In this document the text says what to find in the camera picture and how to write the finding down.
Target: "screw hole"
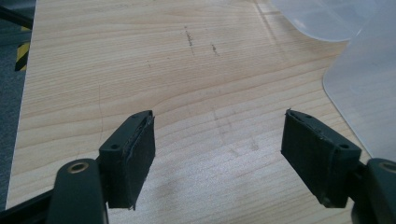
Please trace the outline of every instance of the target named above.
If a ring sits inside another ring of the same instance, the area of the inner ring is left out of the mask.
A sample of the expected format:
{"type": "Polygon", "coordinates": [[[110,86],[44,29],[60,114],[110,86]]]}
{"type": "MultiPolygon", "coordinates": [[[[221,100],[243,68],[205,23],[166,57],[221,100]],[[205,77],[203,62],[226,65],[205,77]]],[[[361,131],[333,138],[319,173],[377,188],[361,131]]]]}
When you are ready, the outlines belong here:
{"type": "Polygon", "coordinates": [[[120,147],[120,146],[117,145],[117,144],[111,145],[111,148],[112,148],[112,149],[117,149],[117,148],[119,148],[119,147],[120,147]]]}
{"type": "Polygon", "coordinates": [[[70,174],[80,173],[86,170],[90,166],[87,162],[77,162],[67,168],[67,172],[70,174]]]}
{"type": "Polygon", "coordinates": [[[349,145],[347,145],[347,144],[341,144],[340,147],[341,147],[341,148],[349,148],[349,145]]]}

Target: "dark stain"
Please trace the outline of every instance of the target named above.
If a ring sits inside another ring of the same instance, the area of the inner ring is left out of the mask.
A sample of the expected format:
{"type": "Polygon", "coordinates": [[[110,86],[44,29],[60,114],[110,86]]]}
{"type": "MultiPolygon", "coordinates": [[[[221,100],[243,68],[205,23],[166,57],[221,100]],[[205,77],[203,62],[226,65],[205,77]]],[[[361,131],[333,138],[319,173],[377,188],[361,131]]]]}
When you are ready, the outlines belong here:
{"type": "Polygon", "coordinates": [[[230,148],[230,152],[231,152],[231,154],[233,154],[236,158],[239,157],[239,153],[237,153],[237,152],[235,151],[235,149],[230,148]]]}
{"type": "Polygon", "coordinates": [[[257,144],[257,142],[256,142],[254,139],[251,139],[251,146],[250,146],[250,148],[251,148],[253,151],[257,151],[257,150],[260,149],[259,144],[257,144]]]}
{"type": "Polygon", "coordinates": [[[191,49],[192,55],[195,55],[194,54],[194,49],[192,48],[192,37],[191,37],[191,34],[187,30],[187,26],[184,26],[184,29],[186,29],[186,36],[187,36],[187,40],[189,41],[189,45],[190,45],[190,49],[191,49]]]}
{"type": "Polygon", "coordinates": [[[216,51],[216,47],[215,47],[214,44],[212,44],[212,49],[213,49],[213,52],[215,52],[216,56],[219,56],[218,52],[216,51]]]}

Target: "wood grain surface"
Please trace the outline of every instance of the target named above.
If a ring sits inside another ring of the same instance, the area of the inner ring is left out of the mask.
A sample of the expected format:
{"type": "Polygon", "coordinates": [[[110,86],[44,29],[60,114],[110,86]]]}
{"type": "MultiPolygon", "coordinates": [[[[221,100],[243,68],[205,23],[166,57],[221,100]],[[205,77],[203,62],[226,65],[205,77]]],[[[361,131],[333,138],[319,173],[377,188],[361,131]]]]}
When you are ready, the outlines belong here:
{"type": "Polygon", "coordinates": [[[351,202],[325,209],[280,154],[288,108],[360,146],[321,82],[345,44],[267,0],[39,0],[7,207],[152,109],[157,156],[111,223],[350,223],[351,202]]]}

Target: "gray carpet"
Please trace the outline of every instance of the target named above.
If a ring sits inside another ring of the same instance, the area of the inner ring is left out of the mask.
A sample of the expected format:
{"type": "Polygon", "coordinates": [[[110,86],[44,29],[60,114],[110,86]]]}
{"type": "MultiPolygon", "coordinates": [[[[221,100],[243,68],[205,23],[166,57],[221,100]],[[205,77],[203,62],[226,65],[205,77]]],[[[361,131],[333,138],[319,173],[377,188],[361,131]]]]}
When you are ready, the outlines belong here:
{"type": "MultiPolygon", "coordinates": [[[[35,8],[21,8],[17,11],[33,18],[35,8]]],[[[0,21],[0,35],[18,32],[20,29],[20,26],[13,23],[0,21]]],[[[0,211],[6,208],[25,80],[25,72],[15,72],[17,48],[18,44],[0,46],[0,211]]]]}

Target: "transparent plastic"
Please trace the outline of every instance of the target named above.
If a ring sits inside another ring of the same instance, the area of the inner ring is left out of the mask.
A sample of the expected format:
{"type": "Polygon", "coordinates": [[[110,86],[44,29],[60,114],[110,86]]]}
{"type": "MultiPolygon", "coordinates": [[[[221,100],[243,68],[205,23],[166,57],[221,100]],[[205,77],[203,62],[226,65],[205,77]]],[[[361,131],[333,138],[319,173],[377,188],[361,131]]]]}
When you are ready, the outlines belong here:
{"type": "Polygon", "coordinates": [[[354,37],[385,1],[272,0],[272,3],[303,34],[337,42],[354,37]]]}
{"type": "Polygon", "coordinates": [[[396,161],[395,22],[396,1],[388,0],[323,78],[325,91],[370,155],[392,161],[396,161]]]}

